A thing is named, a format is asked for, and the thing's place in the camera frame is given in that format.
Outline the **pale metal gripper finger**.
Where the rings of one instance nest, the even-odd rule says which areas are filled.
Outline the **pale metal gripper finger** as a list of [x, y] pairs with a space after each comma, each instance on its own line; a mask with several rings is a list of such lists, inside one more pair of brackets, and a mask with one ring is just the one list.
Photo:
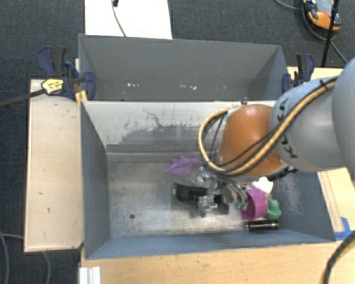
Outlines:
[[214, 199], [210, 195], [197, 197], [197, 207], [213, 207]]
[[191, 218], [205, 218], [210, 214], [216, 214], [217, 212], [217, 209], [200, 209], [194, 207], [191, 211]]

